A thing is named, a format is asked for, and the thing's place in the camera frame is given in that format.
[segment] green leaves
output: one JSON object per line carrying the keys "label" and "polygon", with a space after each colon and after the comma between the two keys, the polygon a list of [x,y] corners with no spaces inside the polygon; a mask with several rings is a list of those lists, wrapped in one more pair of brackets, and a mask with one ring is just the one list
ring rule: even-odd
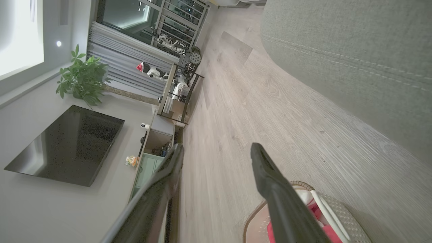
{"label": "green leaves", "polygon": [[100,58],[90,57],[85,62],[80,60],[86,56],[85,53],[79,54],[79,46],[76,45],[75,51],[71,51],[73,63],[67,68],[60,69],[60,81],[56,93],[63,99],[65,93],[71,93],[76,99],[82,99],[91,108],[101,103],[98,96],[102,96],[103,77],[106,73],[107,64],[99,63]]}

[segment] security camera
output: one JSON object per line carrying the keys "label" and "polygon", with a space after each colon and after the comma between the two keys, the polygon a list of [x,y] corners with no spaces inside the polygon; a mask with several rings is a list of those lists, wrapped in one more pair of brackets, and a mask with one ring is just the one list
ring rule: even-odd
{"label": "security camera", "polygon": [[150,125],[149,124],[145,124],[145,123],[141,123],[141,127],[145,128],[145,129],[149,129]]}

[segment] gear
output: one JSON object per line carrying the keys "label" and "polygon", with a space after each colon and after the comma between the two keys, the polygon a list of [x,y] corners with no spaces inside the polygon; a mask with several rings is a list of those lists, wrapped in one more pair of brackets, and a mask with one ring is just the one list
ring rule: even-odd
{"label": "gear", "polygon": [[198,65],[201,62],[201,55],[198,52],[192,52],[189,61],[194,65]]}

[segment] green cabinet door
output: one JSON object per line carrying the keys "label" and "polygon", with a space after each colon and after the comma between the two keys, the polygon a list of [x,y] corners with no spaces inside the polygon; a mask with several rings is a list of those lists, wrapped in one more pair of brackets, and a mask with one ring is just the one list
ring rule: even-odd
{"label": "green cabinet door", "polygon": [[159,168],[162,163],[163,157],[152,155],[149,153],[144,153],[141,160],[141,168],[143,169],[141,173],[138,174],[138,180],[136,187],[144,186],[150,179],[152,174]]}

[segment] small figurine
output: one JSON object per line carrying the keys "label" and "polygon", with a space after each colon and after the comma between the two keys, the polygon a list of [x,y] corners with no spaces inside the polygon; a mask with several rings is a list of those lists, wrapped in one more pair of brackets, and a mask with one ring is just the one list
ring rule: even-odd
{"label": "small figurine", "polygon": [[160,82],[166,83],[166,81],[168,80],[169,73],[166,73],[157,67],[151,67],[145,62],[141,62],[137,66],[137,69],[140,70],[142,73],[147,73],[149,77],[156,79]]}

